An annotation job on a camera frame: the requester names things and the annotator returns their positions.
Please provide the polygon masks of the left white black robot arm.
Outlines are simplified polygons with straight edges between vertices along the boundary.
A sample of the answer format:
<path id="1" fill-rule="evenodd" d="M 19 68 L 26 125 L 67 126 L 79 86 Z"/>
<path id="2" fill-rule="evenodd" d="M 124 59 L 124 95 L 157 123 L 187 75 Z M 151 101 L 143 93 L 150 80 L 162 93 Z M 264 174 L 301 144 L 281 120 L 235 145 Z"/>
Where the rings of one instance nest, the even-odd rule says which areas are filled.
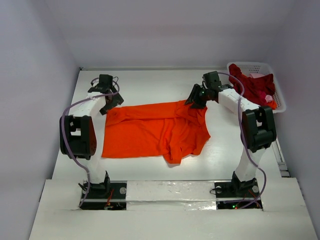
<path id="1" fill-rule="evenodd" d="M 118 77 L 100 74 L 90 82 L 86 97 L 67 107 L 59 120 L 60 151 L 68 156 L 86 174 L 81 183 L 84 193 L 94 192 L 104 198 L 110 194 L 108 173 L 100 167 L 95 157 L 97 137 L 94 118 L 105 116 L 111 109 L 121 105 Z"/>

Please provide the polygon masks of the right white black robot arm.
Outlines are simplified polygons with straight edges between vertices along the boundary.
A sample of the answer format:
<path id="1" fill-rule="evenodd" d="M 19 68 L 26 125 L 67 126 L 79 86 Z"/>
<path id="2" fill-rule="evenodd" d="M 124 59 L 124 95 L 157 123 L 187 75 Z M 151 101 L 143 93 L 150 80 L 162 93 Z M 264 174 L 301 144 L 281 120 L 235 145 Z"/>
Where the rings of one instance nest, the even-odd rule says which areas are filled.
<path id="1" fill-rule="evenodd" d="M 242 198 L 252 190 L 258 189 L 256 172 L 266 150 L 276 141 L 277 132 L 273 110 L 269 106 L 260 106 L 245 98 L 245 86 L 231 75 L 240 86 L 222 84 L 220 72 L 212 71 L 202 76 L 202 84 L 194 84 L 185 105 L 193 109 L 204 109 L 208 101 L 225 106 L 238 117 L 240 139 L 243 151 L 239 164 L 232 174 L 231 181 L 215 184 L 215 194 L 221 198 Z"/>

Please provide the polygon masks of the orange t shirt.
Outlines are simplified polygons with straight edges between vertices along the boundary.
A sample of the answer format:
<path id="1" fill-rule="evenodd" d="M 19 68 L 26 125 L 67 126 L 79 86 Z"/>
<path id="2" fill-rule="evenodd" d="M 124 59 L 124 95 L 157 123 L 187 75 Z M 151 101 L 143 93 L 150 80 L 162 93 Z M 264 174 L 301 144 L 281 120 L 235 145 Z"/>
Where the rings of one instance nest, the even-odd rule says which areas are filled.
<path id="1" fill-rule="evenodd" d="M 210 139 L 207 108 L 183 100 L 111 109 L 106 116 L 102 158 L 162 156 L 168 164 L 201 154 Z"/>

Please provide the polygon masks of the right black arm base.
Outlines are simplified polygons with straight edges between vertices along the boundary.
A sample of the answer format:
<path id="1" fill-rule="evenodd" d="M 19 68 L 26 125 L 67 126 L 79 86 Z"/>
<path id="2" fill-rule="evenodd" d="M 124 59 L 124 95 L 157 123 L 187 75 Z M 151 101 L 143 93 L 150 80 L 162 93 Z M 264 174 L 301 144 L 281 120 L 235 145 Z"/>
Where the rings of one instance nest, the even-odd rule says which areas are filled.
<path id="1" fill-rule="evenodd" d="M 231 181 L 218 181 L 209 192 L 215 195 L 218 210 L 237 210 L 253 201 L 260 194 L 260 189 L 257 181 L 242 190 L 236 190 Z"/>

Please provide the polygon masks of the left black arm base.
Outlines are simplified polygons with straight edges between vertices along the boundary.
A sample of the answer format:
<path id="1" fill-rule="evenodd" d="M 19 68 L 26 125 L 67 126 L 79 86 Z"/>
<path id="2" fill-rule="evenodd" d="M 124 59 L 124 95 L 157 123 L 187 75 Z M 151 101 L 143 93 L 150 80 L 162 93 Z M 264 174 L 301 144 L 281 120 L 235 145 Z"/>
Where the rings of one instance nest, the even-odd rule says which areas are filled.
<path id="1" fill-rule="evenodd" d="M 81 204 L 81 210 L 122 211 L 127 209 L 127 182 L 111 182 L 108 187 L 103 183 L 91 184 L 90 190 Z"/>

